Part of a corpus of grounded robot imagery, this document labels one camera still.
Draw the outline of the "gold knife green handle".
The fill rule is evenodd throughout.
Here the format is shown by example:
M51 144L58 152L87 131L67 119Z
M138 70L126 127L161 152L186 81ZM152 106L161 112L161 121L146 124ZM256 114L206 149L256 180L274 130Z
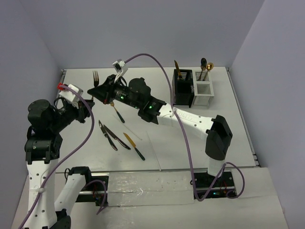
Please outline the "gold knife green handle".
M174 64L175 64L175 68L176 68L176 70L177 70L178 78L179 78L179 79L182 79L182 74L181 74L181 71L180 71L178 62L177 62L176 60L174 60Z
M136 151L136 153L138 154L138 156L141 158L141 160L145 161L145 157L142 155L142 153L138 150L138 148L136 147L136 144L134 143L134 141L129 137L128 134L123 133L124 136L126 137L126 139L129 141L129 143L133 146L134 150Z

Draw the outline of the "black utensil container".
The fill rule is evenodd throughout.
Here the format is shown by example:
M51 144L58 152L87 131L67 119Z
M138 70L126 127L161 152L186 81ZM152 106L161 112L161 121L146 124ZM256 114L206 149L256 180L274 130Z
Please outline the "black utensil container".
M193 72L189 69L182 69L180 72L181 76L177 69L173 71L173 104L191 108L194 99Z

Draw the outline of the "white fork green handle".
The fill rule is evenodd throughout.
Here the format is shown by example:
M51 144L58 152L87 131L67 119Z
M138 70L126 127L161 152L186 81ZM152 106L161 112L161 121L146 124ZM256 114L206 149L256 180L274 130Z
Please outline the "white fork green handle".
M99 85L99 75L97 71L93 71L93 86L97 87Z

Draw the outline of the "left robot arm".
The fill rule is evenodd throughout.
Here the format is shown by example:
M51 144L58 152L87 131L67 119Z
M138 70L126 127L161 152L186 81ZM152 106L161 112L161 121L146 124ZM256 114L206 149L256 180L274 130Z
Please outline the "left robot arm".
M57 109L40 99L28 107L30 127L27 132L26 153L29 173L28 213L21 229L69 229L71 211L81 190L93 185L88 167L73 167L58 198L55 194L55 170L59 164L62 137L60 132L72 121L85 122L92 117L93 100L79 101L77 107L61 98Z

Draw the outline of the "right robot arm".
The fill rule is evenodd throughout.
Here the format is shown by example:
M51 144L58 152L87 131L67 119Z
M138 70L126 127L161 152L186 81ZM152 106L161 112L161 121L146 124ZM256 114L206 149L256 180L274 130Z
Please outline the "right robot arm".
M205 153L209 158L208 183L216 187L223 182L224 176L220 171L233 138L223 116L199 116L172 107L169 103L153 97L151 88L143 78L131 79L128 85L124 85L113 74L108 76L103 84L89 89L87 93L103 104L117 100L133 107L138 110L138 116L148 123L176 127L196 135L205 142Z

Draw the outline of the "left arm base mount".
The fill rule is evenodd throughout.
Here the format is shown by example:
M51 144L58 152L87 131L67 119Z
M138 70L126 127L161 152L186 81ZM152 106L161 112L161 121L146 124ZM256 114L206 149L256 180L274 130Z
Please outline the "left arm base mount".
M64 171L66 181L73 174L84 175L86 183L99 180L106 186L106 191L108 191L109 175L92 173L89 167L72 167L66 168ZM84 187L79 192L76 202L94 202L97 207L107 206L107 194L105 194L104 186L101 182L95 181L87 187Z

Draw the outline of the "black steak knife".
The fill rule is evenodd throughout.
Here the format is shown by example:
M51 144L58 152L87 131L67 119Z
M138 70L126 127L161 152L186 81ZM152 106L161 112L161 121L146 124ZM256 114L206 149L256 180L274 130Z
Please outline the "black steak knife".
M108 135L108 133L107 133L107 131L106 131L104 125L101 123L100 120L98 121L98 123L99 123L99 127L100 127L100 129L101 129L101 131L102 131L104 137L108 139L108 142L109 142L109 144L111 145L111 147L112 147L115 151L117 151L118 149L117 149L117 147L115 146L115 144L113 143L113 141L111 140L111 138L109 137L109 135Z
M108 134L110 134L110 136L117 140L124 148L131 150L131 148L126 145L116 134L114 134L106 125L104 125L105 130L107 131Z

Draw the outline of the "white utensil container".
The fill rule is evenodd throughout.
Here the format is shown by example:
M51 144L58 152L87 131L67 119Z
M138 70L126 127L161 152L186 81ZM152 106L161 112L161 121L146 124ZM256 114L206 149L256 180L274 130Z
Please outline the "white utensil container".
M214 98L213 82L210 79L210 72L195 71L193 73L194 98L193 105L209 106Z

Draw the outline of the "black spoon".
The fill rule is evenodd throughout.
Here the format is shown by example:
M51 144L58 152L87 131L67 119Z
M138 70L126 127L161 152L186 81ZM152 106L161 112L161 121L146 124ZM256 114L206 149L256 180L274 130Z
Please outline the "black spoon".
M206 66L207 66L207 60L206 60L205 58L202 58L202 59L201 59L201 73L200 73L200 76L199 76L199 78L198 78L198 81L201 80L202 73L203 73L203 71L205 71Z

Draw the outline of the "gold spoon green handle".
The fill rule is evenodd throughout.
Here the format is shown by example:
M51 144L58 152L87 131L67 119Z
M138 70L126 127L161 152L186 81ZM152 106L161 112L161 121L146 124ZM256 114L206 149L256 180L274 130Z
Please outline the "gold spoon green handle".
M208 76L208 73L214 68L214 64L212 62L209 62L207 63L207 66L206 66L206 73L204 75L204 78L203 80L205 81L207 76Z

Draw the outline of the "silver tape sheet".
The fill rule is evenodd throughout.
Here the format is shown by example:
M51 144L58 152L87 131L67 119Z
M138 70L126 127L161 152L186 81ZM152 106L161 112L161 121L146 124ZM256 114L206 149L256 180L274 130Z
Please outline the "silver tape sheet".
M194 203L189 171L110 173L111 207L186 205Z

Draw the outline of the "white chopstick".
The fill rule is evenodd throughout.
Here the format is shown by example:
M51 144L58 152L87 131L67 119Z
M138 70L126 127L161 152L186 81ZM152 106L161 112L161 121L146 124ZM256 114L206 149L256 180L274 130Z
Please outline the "white chopstick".
M147 131L146 131L146 134L147 134L147 137L148 137L148 140L149 140L149 143L150 143L150 146L151 146L153 155L154 155L154 157L155 157L155 159L156 159L156 162L157 162L157 165L158 165L158 169L159 169L159 171L161 172L161 171L162 171L162 168L161 168L160 162L159 162L159 160L158 160L158 158L157 158L156 152L155 152L155 150L154 150L153 143L152 143L151 138L150 138L150 136L149 136L149 133L148 133Z
M122 124L129 132L131 132L140 141L142 141L142 138L136 132L134 132L132 129L130 129L125 123L123 123L122 121L119 121L119 123Z

